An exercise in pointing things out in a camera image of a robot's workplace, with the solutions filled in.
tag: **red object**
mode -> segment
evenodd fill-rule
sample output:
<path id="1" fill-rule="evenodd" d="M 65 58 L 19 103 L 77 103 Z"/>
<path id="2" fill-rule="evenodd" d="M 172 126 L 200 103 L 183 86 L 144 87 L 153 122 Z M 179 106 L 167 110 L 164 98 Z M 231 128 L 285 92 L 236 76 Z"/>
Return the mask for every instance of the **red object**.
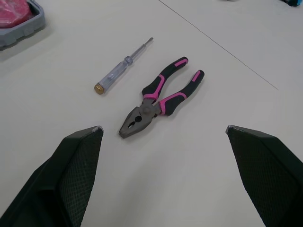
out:
<path id="1" fill-rule="evenodd" d="M 0 28 L 11 28 L 33 17 L 26 0 L 0 0 Z"/>

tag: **pliers jaw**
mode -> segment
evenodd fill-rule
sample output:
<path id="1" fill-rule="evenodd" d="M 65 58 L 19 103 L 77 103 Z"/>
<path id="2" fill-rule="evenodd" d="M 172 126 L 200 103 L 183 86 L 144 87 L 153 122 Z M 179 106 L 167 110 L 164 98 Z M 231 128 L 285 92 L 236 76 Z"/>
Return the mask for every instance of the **pliers jaw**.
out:
<path id="1" fill-rule="evenodd" d="M 140 107 L 134 108 L 124 121 L 119 135 L 125 139 L 145 129 L 154 117 L 161 113 L 160 108 L 153 106 L 152 99 L 144 99 Z"/>

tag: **tool box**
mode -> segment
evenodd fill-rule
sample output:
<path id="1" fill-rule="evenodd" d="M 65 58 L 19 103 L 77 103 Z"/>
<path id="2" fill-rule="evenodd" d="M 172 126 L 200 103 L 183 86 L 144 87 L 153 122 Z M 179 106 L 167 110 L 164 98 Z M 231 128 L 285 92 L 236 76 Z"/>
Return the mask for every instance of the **tool box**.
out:
<path id="1" fill-rule="evenodd" d="M 27 0 L 27 3 L 34 17 L 12 28 L 0 28 L 0 47 L 11 45 L 45 25 L 43 8 L 35 0 Z"/>

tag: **pink and black handle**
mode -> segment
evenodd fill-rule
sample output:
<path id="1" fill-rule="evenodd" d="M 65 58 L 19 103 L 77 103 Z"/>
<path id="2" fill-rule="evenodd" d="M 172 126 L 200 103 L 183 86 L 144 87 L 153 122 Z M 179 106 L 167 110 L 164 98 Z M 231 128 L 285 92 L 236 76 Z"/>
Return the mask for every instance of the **pink and black handle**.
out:
<path id="1" fill-rule="evenodd" d="M 142 90 L 143 98 L 150 98 L 157 101 L 166 80 L 176 71 L 186 66 L 188 63 L 187 57 L 182 57 L 167 66 L 159 76 L 147 87 Z"/>
<path id="2" fill-rule="evenodd" d="M 202 70 L 198 70 L 191 79 L 191 81 L 186 85 L 185 88 L 180 90 L 173 95 L 162 99 L 158 102 L 161 108 L 160 115 L 171 116 L 177 106 L 182 103 L 185 99 L 187 99 L 198 87 L 204 77 L 204 72 Z"/>

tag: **screwdriver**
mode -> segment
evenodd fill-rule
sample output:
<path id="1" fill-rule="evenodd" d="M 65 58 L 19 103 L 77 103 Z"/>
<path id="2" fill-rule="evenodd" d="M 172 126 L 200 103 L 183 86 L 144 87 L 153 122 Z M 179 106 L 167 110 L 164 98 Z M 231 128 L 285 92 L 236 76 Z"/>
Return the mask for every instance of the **screwdriver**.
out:
<path id="1" fill-rule="evenodd" d="M 101 95 L 105 93 L 110 86 L 124 73 L 128 66 L 136 60 L 136 58 L 142 53 L 153 38 L 150 38 L 144 43 L 138 50 L 136 50 L 131 56 L 124 58 L 124 61 L 120 62 L 113 70 L 111 70 L 102 80 L 95 85 L 95 91 Z"/>

